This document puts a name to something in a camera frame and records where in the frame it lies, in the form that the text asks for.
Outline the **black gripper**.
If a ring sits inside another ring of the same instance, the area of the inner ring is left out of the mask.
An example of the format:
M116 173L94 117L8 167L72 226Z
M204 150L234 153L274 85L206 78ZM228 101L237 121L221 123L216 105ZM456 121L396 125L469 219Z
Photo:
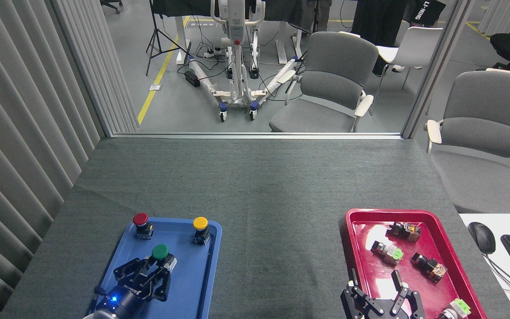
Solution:
M405 300L412 311L410 319L425 319L419 291L405 287L398 270L391 273L397 296L395 300L372 300L359 286L358 275L352 268L349 281L341 293L341 301L347 319L397 319Z
M146 273L155 262L154 259L134 258L117 267L113 274L116 281L120 281L131 274L134 275L134 279L136 279L136 275L144 274L147 281L143 283L148 283L151 279ZM150 288L134 288L126 284L119 284L98 303L96 314L101 315L105 319L135 319L146 303L150 301L151 297L161 302L166 302L170 288L171 273L177 262L176 257L166 257L156 262L158 268L153 272L153 281L154 284L160 283L160 285L156 287L152 294Z

